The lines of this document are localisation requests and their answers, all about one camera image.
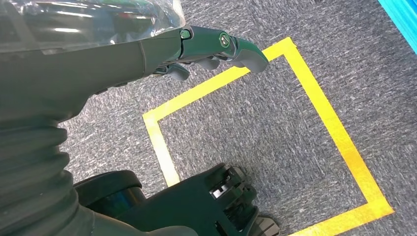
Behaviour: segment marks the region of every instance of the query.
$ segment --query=plastic wrap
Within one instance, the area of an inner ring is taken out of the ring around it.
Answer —
[[[138,41],[185,25],[179,0],[0,2],[0,53],[88,49]]]

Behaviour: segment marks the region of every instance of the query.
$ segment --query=screw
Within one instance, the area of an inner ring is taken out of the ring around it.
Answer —
[[[219,37],[222,47],[227,48],[230,45],[230,37],[225,32],[222,32]]]
[[[182,39],[188,39],[188,38],[191,37],[190,31],[188,31],[187,29],[181,30],[181,32],[179,34],[181,35]]]

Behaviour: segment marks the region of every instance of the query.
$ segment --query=yellow tape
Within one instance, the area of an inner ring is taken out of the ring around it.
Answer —
[[[393,213],[391,207],[385,198],[382,198],[317,223],[290,236],[338,235],[391,213]]]
[[[282,55],[285,56],[368,201],[365,205],[296,232],[293,236],[337,235],[393,213],[394,210],[386,201],[342,122],[292,40],[287,37],[263,50],[263,52],[269,61]],[[179,177],[158,121],[247,73],[249,73],[249,70],[246,68],[232,67],[143,115],[150,140],[168,186],[178,183]]]

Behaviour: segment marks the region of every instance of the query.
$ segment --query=blue object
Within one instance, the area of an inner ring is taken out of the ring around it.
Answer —
[[[379,0],[417,54],[417,0]]]

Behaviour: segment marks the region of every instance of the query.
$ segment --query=black wheel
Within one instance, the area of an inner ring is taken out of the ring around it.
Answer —
[[[79,203],[95,212],[117,218],[146,200],[132,171],[112,171],[74,184]]]

